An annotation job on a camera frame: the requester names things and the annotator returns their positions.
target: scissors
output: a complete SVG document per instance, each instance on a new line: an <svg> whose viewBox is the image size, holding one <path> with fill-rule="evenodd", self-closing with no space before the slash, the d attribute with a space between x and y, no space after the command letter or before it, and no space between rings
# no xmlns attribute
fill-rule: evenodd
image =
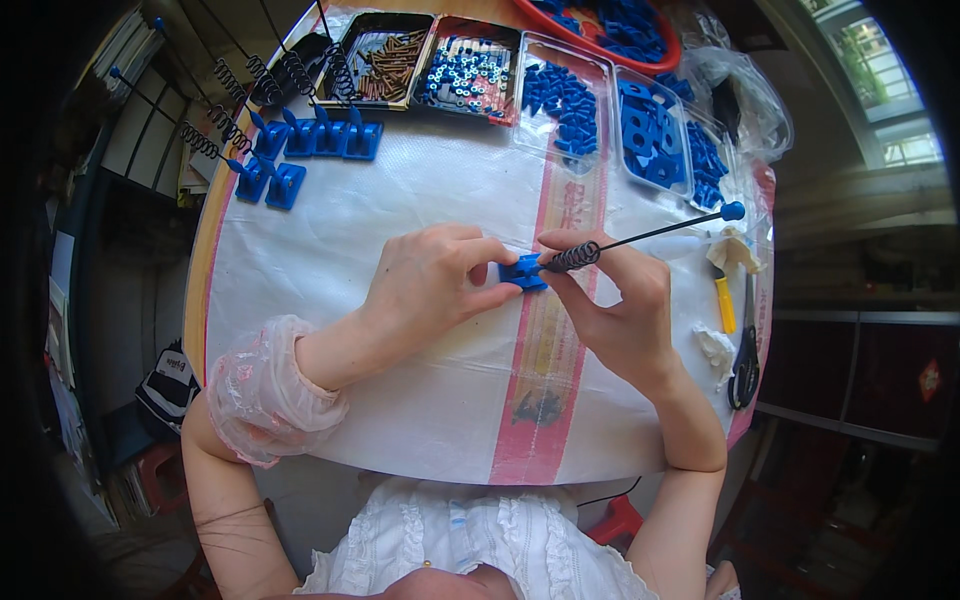
<svg viewBox="0 0 960 600"><path fill-rule="evenodd" d="M743 410L754 399L760 383L760 361L756 356L754 325L754 276L747 274L747 307L743 316L743 337L733 362L733 377L727 384L727 399L733 410Z"/></svg>

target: bag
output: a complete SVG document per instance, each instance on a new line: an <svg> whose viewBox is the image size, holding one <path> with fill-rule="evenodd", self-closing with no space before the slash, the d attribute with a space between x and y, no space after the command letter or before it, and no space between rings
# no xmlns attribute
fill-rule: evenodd
<svg viewBox="0 0 960 600"><path fill-rule="evenodd" d="M136 386L140 422L158 442L177 442L186 409L199 392L200 383L177 340L160 353L154 369Z"/></svg>

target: woman's right hand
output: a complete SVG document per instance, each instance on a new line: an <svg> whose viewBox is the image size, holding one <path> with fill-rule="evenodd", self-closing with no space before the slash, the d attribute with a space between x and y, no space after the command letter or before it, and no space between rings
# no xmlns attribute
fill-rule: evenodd
<svg viewBox="0 0 960 600"><path fill-rule="evenodd" d="M588 240L601 247L616 241L602 230L553 229L537 238L555 251ZM539 263L555 253L544 252ZM580 341L607 369L652 399L683 368L670 341L670 268L629 246L603 251L596 264L620 290L622 301L609 308L594 304L569 274L541 271L540 277L564 303Z"/></svg>

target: red stool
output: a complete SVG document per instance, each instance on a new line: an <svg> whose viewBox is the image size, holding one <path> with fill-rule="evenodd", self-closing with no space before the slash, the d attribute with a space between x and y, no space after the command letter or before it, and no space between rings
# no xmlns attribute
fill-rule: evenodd
<svg viewBox="0 0 960 600"><path fill-rule="evenodd" d="M636 532L643 524L643 517L630 503L627 494L619 495L607 503L607 513L604 519L587 531L587 536L605 546L620 536L628 536L627 545L636 537Z"/></svg>
<svg viewBox="0 0 960 600"><path fill-rule="evenodd" d="M136 468L144 495L156 515L173 513L186 502L179 444L152 445L136 458Z"/></svg>

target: black spring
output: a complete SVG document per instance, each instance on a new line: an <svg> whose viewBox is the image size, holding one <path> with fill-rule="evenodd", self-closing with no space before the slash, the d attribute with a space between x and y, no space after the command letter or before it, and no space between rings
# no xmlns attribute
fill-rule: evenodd
<svg viewBox="0 0 960 600"><path fill-rule="evenodd" d="M250 139L244 135L243 131L237 127L237 124L230 118L229 113L222 105L217 105L206 112L213 125L223 132L223 140L233 144L237 152L241 155L248 153L253 147Z"/></svg>
<svg viewBox="0 0 960 600"><path fill-rule="evenodd" d="M283 68L287 70L300 96L307 96L307 100L312 104L311 99L317 95L317 88L310 80L310 75L306 72L306 67L303 66L300 55L293 50L287 52L283 57Z"/></svg>
<svg viewBox="0 0 960 600"><path fill-rule="evenodd" d="M233 102L240 104L243 102L243 99L247 97L247 90L237 81L236 75L230 70L225 60L217 59L217 63L213 67L213 74L230 97L233 98Z"/></svg>
<svg viewBox="0 0 960 600"><path fill-rule="evenodd" d="M206 135L203 135L200 130L191 125L189 121L183 121L180 125L180 138L190 144L191 148L208 158L220 156L220 149L217 148L217 144Z"/></svg>
<svg viewBox="0 0 960 600"><path fill-rule="evenodd" d="M563 273L581 269L600 260L600 245L590 240L570 250L564 250L544 265L544 269L554 273Z"/></svg>
<svg viewBox="0 0 960 600"><path fill-rule="evenodd" d="M276 95L280 93L280 86L267 68L267 64L258 55L253 54L247 59L247 70L253 75L253 84L260 85L263 89L267 103L273 104L276 101Z"/></svg>
<svg viewBox="0 0 960 600"><path fill-rule="evenodd" d="M341 103L353 104L357 98L357 88L347 67L347 57L344 56L342 44L335 42L327 46L324 58L328 65L328 76L333 78L330 97Z"/></svg>

